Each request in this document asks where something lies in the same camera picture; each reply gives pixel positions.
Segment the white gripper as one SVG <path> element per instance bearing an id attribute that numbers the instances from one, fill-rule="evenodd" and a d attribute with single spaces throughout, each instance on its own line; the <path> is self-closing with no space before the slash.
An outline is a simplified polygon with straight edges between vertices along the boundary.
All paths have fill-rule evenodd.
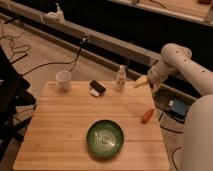
<path id="1" fill-rule="evenodd" d="M 168 78 L 170 71 L 170 66 L 156 64 L 149 69 L 148 77 L 146 75 L 142 75 L 134 82 L 134 87 L 137 88 L 141 85 L 147 84 L 149 81 L 152 91 L 157 92 L 162 86 L 162 83 Z"/>

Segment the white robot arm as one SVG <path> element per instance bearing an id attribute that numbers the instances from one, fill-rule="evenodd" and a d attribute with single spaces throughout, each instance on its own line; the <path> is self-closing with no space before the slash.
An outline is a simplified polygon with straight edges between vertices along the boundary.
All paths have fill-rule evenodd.
<path id="1" fill-rule="evenodd" d="M 160 60 L 135 81 L 134 87 L 149 83 L 157 91 L 171 73 L 179 71 L 185 77 L 201 97 L 186 116 L 179 171 L 213 171 L 213 72 L 191 57 L 187 47 L 164 45 Z"/>

